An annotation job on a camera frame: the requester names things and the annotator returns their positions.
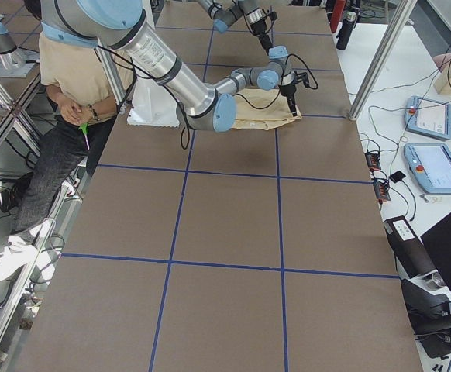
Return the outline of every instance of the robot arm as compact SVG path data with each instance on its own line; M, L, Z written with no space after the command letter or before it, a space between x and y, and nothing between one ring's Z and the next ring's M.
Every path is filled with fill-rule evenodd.
M146 23L140 0L42 0L43 33L62 43L95 48L98 40L113 50L125 50L135 65L163 85L184 106L193 129L225 132L234 124L236 102L231 96L247 84L261 88L280 85L288 101L295 75L287 63L285 48L270 56L267 67L237 70L228 82L203 83ZM225 86L237 80L239 86Z
M198 3L208 13L210 18L214 20L214 28L220 33L227 31L238 19L245 16L253 35L258 37L262 47L269 53L272 42L267 35L267 23L265 21L267 18L270 18L271 22L275 21L277 19L276 12L263 14L258 8L256 0L239 0L226 10L214 0L198 0Z
M9 31L0 23L0 61L7 70L21 68L26 63L25 54L16 46Z

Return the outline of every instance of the touchscreen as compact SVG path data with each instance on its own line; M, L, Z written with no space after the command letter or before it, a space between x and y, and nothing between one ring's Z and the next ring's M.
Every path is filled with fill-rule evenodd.
M414 150L434 188L451 188L451 159L441 146L417 146Z
M422 99L418 105L416 126L431 132L445 134L446 109L446 105Z

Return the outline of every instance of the white desk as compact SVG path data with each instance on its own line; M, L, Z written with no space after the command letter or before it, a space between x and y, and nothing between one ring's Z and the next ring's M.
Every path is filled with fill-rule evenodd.
M386 27L386 25L359 24L354 29L347 48L345 50L338 50L339 62L341 63L351 100L355 98L355 95L352 95L351 93L356 94L358 92L361 81L368 70ZM374 90L403 84L413 84L430 75L435 69L436 66L422 41L419 39L418 34L412 26L406 26L394 46L391 55L387 59L384 69L374 86ZM436 79L437 77L437 75L433 75L412 87L387 89L386 91L372 93L357 120L358 130L361 133L366 133L372 140L378 142L382 150L394 150L396 146L392 142L379 137L376 134L374 126L370 121L368 108L372 105L380 106L385 109L404 108L406 101L412 95L423 96L426 92L428 92L425 96L426 98L435 99L441 102L451 101L451 96L437 94L433 86L429 89L432 79ZM410 224L417 235L420 236L431 226L436 224L442 217L451 212L451 195L435 198L426 196L429 202L426 202L421 198L419 195L423 194L424 191L418 186L414 176L408 169L402 146L405 144L404 141L409 143L440 143L442 141L410 132L404 133L404 110L386 112L378 108L372 108L371 112L380 134L387 136L396 142L399 142L401 136L405 136L400 142L398 155L394 162L393 158L395 152L383 152L381 154L380 164L387 175L394 173L395 171L402 171L406 174L407 177L403 181L406 182L415 195L417 205L415 219L411 221ZM446 141L446 144L451 149L451 139ZM372 143L369 143L368 147L369 150L377 149ZM367 141L363 142L363 148L367 148ZM410 205L410 212L407 215L407 219L409 220L413 215L414 208L410 191L401 182L398 182L397 184L391 182L391 186L407 198ZM383 220L397 215L404 215L406 212L405 201L393 191L390 191L390 195L391 201L384 203L381 210ZM418 350L420 352L424 370L429 371L436 364L444 364L443 371L446 371L448 360L442 361L439 358L434 360L428 358L419 344Z

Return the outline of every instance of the black bottle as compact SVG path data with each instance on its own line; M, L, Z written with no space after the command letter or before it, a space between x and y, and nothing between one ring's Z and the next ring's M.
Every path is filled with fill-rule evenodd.
M346 17L343 20L343 26L341 30L337 34L337 44L336 48L340 50L345 50L346 46L349 42L349 37L351 36L351 32L355 27L356 22L356 13L355 12L347 12Z

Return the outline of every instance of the hand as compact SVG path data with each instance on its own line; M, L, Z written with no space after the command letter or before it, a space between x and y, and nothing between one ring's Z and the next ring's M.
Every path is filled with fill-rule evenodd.
M68 98L66 95L61 95L57 99L57 104L60 109L60 114L65 121L80 126L83 124L81 121L81 106L73 99Z
M86 122L93 119L93 112L87 106L81 107L81 112L79 113L79 121L75 123L76 126L80 126Z

